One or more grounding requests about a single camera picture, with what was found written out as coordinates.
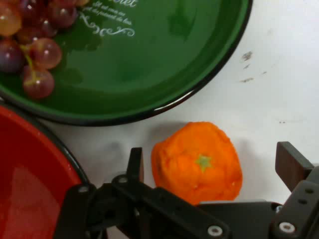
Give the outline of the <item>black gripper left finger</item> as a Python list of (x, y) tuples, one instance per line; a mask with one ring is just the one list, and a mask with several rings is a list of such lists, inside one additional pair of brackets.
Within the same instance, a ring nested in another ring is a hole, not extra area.
[(117, 227), (130, 239), (228, 239), (230, 227), (162, 188), (144, 183), (143, 151), (133, 148), (127, 170), (110, 183), (70, 187), (54, 238), (104, 239)]

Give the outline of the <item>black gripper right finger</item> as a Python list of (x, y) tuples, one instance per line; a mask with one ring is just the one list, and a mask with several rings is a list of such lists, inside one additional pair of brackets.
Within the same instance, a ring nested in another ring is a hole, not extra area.
[(290, 142), (278, 142), (275, 171), (291, 191), (270, 226), (272, 239), (319, 237), (319, 167)]

